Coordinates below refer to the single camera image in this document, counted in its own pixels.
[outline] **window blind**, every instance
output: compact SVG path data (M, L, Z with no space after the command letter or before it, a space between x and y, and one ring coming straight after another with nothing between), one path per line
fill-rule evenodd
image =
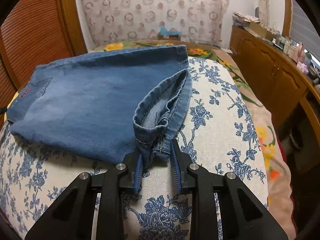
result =
M320 37L308 16L295 0L292 0L292 23L290 37L296 42L302 42L315 58L320 60Z

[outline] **blue denim jeans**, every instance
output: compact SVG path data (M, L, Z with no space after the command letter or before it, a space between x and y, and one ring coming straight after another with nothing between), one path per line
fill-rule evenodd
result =
M138 145L147 167L169 159L191 90L185 46L95 52L37 66L7 117L12 134L111 163Z

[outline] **wooden desk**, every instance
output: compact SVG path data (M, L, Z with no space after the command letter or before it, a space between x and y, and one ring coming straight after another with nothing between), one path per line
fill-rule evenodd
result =
M230 49L250 88L271 112L275 129L300 103L320 146L320 93L312 80L282 51L235 26Z

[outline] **white wall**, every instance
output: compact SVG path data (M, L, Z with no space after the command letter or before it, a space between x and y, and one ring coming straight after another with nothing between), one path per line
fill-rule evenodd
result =
M222 21L222 47L229 48L231 30L233 25L232 13L234 11L246 13L254 16L255 8L258 7L259 0L230 0L230 4ZM284 22L284 0L269 0L269 26L282 33Z
M93 39L91 38L89 29L88 29L88 25L85 21L81 0L76 0L76 6L77 6L78 17L79 17L80 26L81 26L85 45L86 45L88 51L93 50L96 46L93 43Z
M269 0L269 26L282 33L285 0Z

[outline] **cardboard box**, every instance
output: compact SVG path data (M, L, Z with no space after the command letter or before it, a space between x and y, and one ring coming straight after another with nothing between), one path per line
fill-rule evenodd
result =
M251 22L249 29L256 33L259 37L263 39L267 39L269 41L272 41L273 39L276 39L277 35L271 33L266 28L264 28L260 23L254 23Z

